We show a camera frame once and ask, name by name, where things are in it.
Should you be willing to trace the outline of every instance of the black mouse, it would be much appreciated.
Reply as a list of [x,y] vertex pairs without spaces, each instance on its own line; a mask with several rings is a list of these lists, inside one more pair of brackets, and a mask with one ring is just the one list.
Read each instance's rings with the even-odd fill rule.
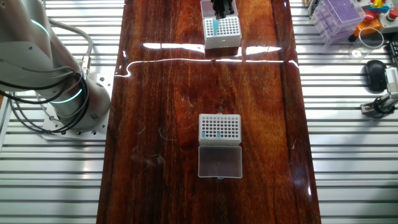
[[386,65],[379,60],[370,60],[366,63],[365,71],[371,91],[384,91],[387,88]]

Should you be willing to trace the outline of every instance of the metal mounting plate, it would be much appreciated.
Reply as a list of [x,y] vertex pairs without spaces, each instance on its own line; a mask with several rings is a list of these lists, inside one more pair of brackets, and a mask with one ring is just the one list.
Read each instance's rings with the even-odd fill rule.
[[[112,97],[112,90],[113,90],[113,75],[105,75],[105,74],[90,74],[90,78],[92,80],[95,80],[96,82],[100,83],[103,85],[108,92],[108,94]],[[48,104],[47,107],[47,112],[49,112],[50,115],[57,117],[54,107]],[[49,141],[59,141],[65,138],[70,138],[70,139],[77,139],[77,140],[90,140],[90,141],[104,141],[106,139],[106,130],[108,129],[108,118],[109,118],[109,112],[105,116],[104,120],[100,122],[99,125],[94,127],[92,130],[81,133],[75,130],[69,130],[65,133],[58,133],[58,134],[43,134],[43,138]],[[45,115],[44,118],[44,123],[43,123],[43,128],[44,129],[49,129],[49,130],[54,130],[59,127],[62,127],[63,124],[58,121],[50,120],[50,118]]]

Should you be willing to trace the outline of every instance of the black cable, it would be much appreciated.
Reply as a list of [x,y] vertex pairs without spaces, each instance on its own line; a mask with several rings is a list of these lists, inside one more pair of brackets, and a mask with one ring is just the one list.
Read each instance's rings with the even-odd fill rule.
[[67,80],[68,78],[65,78],[65,79],[63,79],[63,80],[61,80],[61,81],[59,81],[59,82],[57,82],[57,83],[52,84],[52,85],[42,86],[42,87],[19,86],[19,85],[14,85],[14,84],[6,83],[6,82],[3,82],[3,81],[0,81],[0,85],[4,85],[4,86],[10,87],[10,88],[17,88],[17,89],[20,89],[20,90],[35,90],[35,91],[36,91],[36,90],[48,90],[48,89],[51,89],[51,88],[53,88],[53,87],[56,87],[56,86],[62,84],[62,83],[65,82],[65,80]]
[[35,132],[38,132],[38,133],[44,133],[44,134],[55,134],[55,133],[66,132],[66,131],[72,129],[73,127],[75,127],[81,121],[81,119],[83,119],[84,115],[86,115],[86,112],[88,110],[88,106],[90,104],[89,103],[90,102],[89,93],[88,93],[89,89],[88,89],[88,86],[86,84],[86,81],[84,79],[80,79],[80,80],[81,81],[80,81],[79,84],[80,84],[80,87],[82,89],[82,94],[81,94],[82,99],[81,99],[81,105],[79,107],[79,110],[81,110],[81,113],[79,113],[78,116],[75,119],[71,120],[68,124],[66,124],[62,128],[59,128],[59,129],[51,131],[51,130],[46,130],[44,128],[41,128],[41,127],[37,126],[36,124],[31,122],[27,118],[27,116],[23,113],[23,111],[22,111],[22,109],[21,109],[21,107],[20,107],[20,105],[19,105],[19,103],[17,101],[16,101],[16,105],[17,105],[18,110],[21,113],[21,115],[25,118],[25,120],[27,122],[29,122],[31,125],[33,125],[34,127],[38,128],[38,129],[34,129],[34,128],[28,126],[25,122],[23,122],[23,120],[21,120],[21,118],[17,114],[17,111],[15,110],[15,107],[12,105],[12,101],[10,101],[11,110],[15,114],[16,118],[18,119],[18,121],[21,122],[25,127],[27,127],[28,129],[30,129],[32,131],[35,131]]
[[54,101],[56,99],[58,99],[58,97],[60,97],[62,95],[62,93],[65,91],[65,89],[67,88],[69,82],[65,82],[64,86],[62,87],[62,89],[59,91],[59,93],[57,93],[54,97],[51,97],[45,101],[29,101],[29,100],[23,100],[21,98],[18,98],[16,96],[12,96],[11,94],[7,94],[4,91],[0,91],[0,95],[3,95],[5,97],[8,97],[12,100],[21,102],[21,103],[28,103],[28,104],[33,104],[33,105],[40,105],[40,104],[44,104],[44,103],[50,103],[51,101]]

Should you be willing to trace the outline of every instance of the metal slats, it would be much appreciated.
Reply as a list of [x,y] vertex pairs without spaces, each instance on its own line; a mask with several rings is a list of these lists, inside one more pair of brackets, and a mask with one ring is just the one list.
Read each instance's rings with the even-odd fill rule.
[[[398,223],[398,115],[373,120],[359,110],[384,94],[367,91],[364,65],[390,65],[389,56],[378,49],[353,61],[348,43],[324,48],[301,0],[290,6],[322,223]],[[123,7],[123,0],[47,0],[50,17],[93,37],[91,71],[104,75],[116,66]],[[84,38],[54,31],[80,60]],[[21,106],[42,125],[40,107]],[[0,153],[0,223],[95,223],[103,153],[103,141],[48,142],[12,115]]]

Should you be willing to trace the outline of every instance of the glossy tabletop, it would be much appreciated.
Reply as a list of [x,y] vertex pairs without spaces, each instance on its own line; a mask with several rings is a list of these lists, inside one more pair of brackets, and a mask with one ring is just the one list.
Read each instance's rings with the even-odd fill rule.
[[[97,223],[320,223],[289,3],[236,4],[205,50],[199,0],[126,0]],[[242,179],[198,177],[201,113],[241,115]]]

